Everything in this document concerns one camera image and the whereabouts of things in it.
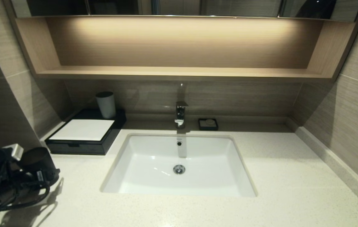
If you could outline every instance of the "chrome drain stopper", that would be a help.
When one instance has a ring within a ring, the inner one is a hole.
[[[182,165],[175,165],[173,167],[173,172],[176,174],[184,174],[186,171],[186,168]]]

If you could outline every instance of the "sink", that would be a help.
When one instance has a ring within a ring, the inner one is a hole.
[[[129,135],[101,191],[256,196],[231,138],[176,135]]]

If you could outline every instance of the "open shelf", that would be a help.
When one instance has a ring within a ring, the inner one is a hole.
[[[46,79],[331,82],[358,31],[311,19],[17,19],[5,3],[32,73]]]
[[[307,69],[213,68],[213,67],[136,67],[136,66],[60,66],[37,74],[54,79],[160,79],[160,80],[242,80],[328,81]]]

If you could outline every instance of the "quartz countertop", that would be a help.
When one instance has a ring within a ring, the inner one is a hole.
[[[127,122],[105,156],[52,155],[59,181],[40,204],[0,213],[13,227],[352,227],[358,197],[285,125],[220,124],[231,136],[257,197],[110,194],[100,191],[129,134],[176,134],[171,122]]]

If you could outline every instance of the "cable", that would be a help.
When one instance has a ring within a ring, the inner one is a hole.
[[[50,186],[48,184],[45,185],[46,191],[45,193],[37,198],[36,200],[33,200],[31,202],[27,202],[27,203],[23,203],[23,204],[17,204],[17,205],[12,205],[12,206],[7,206],[7,207],[2,207],[0,208],[0,211],[5,211],[5,210],[13,210],[13,209],[19,209],[19,208],[24,208],[24,207],[29,207],[29,206],[33,206],[39,202],[41,202],[42,200],[44,200],[50,193]]]

